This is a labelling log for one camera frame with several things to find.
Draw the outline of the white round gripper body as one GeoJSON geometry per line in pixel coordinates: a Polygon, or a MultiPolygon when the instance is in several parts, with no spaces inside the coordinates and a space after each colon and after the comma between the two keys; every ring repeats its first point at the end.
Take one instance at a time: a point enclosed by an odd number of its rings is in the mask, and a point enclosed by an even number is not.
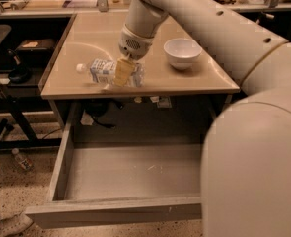
{"type": "Polygon", "coordinates": [[[149,51],[153,38],[143,38],[123,26],[118,40],[121,54],[132,60],[142,59],[149,51]]]}

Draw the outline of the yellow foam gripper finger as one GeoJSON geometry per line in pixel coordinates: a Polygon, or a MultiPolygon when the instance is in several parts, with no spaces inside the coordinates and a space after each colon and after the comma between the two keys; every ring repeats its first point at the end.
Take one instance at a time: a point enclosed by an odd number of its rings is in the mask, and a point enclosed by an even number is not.
{"type": "Polygon", "coordinates": [[[124,56],[117,61],[113,82],[116,86],[124,86],[133,71],[135,63],[129,56],[124,56]]]}

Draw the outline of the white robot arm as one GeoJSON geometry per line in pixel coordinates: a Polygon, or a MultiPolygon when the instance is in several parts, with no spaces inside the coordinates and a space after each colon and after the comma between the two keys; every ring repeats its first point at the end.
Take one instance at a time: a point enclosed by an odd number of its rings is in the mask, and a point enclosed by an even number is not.
{"type": "Polygon", "coordinates": [[[291,42],[212,0],[132,0],[120,51],[145,56],[172,16],[246,97],[213,122],[201,157],[204,237],[291,237],[291,42]]]}

